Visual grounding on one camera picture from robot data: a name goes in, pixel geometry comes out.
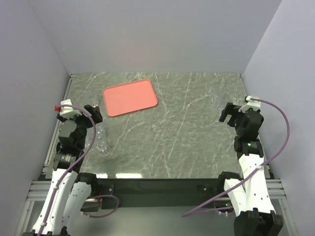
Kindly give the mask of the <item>clear tall glass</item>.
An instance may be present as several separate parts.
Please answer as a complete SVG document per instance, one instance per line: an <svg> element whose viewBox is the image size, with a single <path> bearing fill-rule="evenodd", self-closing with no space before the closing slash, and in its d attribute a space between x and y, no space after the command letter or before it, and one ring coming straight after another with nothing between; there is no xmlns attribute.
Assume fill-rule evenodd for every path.
<svg viewBox="0 0 315 236"><path fill-rule="evenodd" d="M213 94L211 95L211 101L212 101L213 103L218 103L219 99L220 99L220 97L219 97L217 94L213 93Z"/></svg>
<svg viewBox="0 0 315 236"><path fill-rule="evenodd" d="M215 114L221 116L221 112L224 109L225 105L222 103L215 103L214 110Z"/></svg>

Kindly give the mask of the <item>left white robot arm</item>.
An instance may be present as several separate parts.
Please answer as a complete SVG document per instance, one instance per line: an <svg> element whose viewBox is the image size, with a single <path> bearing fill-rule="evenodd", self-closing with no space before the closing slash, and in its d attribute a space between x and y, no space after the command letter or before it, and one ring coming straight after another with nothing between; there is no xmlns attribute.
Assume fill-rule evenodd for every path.
<svg viewBox="0 0 315 236"><path fill-rule="evenodd" d="M85 200L99 191L95 174L81 173L87 130L103 121L98 106L79 109L64 103L55 107L59 114L59 142L54 157L50 188L35 224L26 236L68 236L74 217Z"/></svg>

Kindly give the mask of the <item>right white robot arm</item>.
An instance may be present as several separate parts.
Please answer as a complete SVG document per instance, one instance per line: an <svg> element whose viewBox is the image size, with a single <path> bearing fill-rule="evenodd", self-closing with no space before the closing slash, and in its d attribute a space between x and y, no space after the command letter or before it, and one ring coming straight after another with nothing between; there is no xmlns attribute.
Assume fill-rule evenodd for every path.
<svg viewBox="0 0 315 236"><path fill-rule="evenodd" d="M242 174L222 172L217 192L229 196L236 218L236 236L277 236L284 225L276 214L269 197L265 173L264 153L259 129L264 121L258 105L237 106L228 102L221 112L220 122L230 116L228 125L236 132L234 150Z"/></svg>

